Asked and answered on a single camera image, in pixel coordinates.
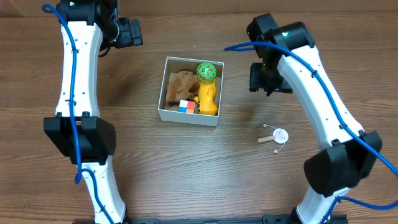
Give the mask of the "yellow toy whale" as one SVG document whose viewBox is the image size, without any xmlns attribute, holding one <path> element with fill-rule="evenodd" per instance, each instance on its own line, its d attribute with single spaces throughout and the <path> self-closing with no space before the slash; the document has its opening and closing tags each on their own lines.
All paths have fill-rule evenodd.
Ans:
<svg viewBox="0 0 398 224">
<path fill-rule="evenodd" d="M 200 83 L 198 95 L 194 97 L 194 101 L 197 103 L 198 113 L 214 116 L 218 112 L 218 107 L 214 103 L 216 95 L 216 81 L 213 80 L 210 83 Z"/>
</svg>

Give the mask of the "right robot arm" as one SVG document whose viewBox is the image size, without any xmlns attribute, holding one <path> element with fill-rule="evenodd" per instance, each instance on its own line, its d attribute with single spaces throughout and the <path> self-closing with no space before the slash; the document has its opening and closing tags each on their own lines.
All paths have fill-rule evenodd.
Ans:
<svg viewBox="0 0 398 224">
<path fill-rule="evenodd" d="M 251 65 L 249 89 L 295 93 L 312 125 L 319 153 L 304 163 L 309 188 L 287 223 L 347 223 L 332 217 L 336 198 L 366 178 L 382 141 L 354 119 L 329 80 L 315 41 L 302 22 L 278 26 L 271 14 L 255 17 L 246 32 L 261 63 Z"/>
</svg>

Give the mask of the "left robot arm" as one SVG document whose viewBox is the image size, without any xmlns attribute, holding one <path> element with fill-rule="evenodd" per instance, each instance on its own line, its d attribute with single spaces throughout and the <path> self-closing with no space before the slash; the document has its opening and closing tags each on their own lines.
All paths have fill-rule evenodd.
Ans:
<svg viewBox="0 0 398 224">
<path fill-rule="evenodd" d="M 60 1 L 44 4 L 61 23 L 62 87 L 44 132 L 76 166 L 75 183 L 86 183 L 93 223 L 132 223 L 113 171 L 115 127 L 101 119 L 97 99 L 98 60 L 111 48 L 142 45 L 140 22 L 119 17 L 117 1 Z"/>
</svg>

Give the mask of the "brown plush toy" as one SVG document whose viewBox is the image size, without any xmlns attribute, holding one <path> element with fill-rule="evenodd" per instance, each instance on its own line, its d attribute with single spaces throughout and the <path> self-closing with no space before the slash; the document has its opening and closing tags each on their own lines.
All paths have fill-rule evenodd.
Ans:
<svg viewBox="0 0 398 224">
<path fill-rule="evenodd" d="M 181 100 L 192 100 L 197 96 L 200 81 L 191 71 L 183 70 L 174 75 L 167 85 L 166 100 L 179 103 Z"/>
</svg>

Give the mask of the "colourful puzzle cube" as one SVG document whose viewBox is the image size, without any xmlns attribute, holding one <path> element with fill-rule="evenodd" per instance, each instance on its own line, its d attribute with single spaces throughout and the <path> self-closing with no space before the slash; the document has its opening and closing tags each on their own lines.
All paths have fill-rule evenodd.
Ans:
<svg viewBox="0 0 398 224">
<path fill-rule="evenodd" d="M 195 112 L 196 103 L 194 101 L 181 100 L 178 106 L 178 112 L 190 113 Z"/>
</svg>

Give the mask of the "green number ball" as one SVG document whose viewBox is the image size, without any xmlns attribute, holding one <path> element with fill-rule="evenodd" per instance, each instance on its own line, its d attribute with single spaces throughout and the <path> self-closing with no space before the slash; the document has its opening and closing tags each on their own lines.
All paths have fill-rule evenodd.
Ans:
<svg viewBox="0 0 398 224">
<path fill-rule="evenodd" d="M 196 76 L 203 83 L 211 83 L 216 78 L 216 73 L 216 67 L 210 62 L 202 62 L 196 69 Z"/>
</svg>

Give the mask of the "small wooden rattle drum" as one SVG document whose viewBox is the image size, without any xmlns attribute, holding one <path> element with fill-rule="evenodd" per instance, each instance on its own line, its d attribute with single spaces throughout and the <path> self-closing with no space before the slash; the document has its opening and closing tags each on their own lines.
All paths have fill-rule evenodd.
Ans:
<svg viewBox="0 0 398 224">
<path fill-rule="evenodd" d="M 280 148 L 275 149 L 273 151 L 274 154 L 277 154 L 285 146 L 286 142 L 289 140 L 288 132 L 282 128 L 276 128 L 269 124 L 263 124 L 262 127 L 263 128 L 272 128 L 273 133 L 270 136 L 257 138 L 257 143 L 260 144 L 260 143 L 274 141 L 277 144 L 281 144 Z"/>
</svg>

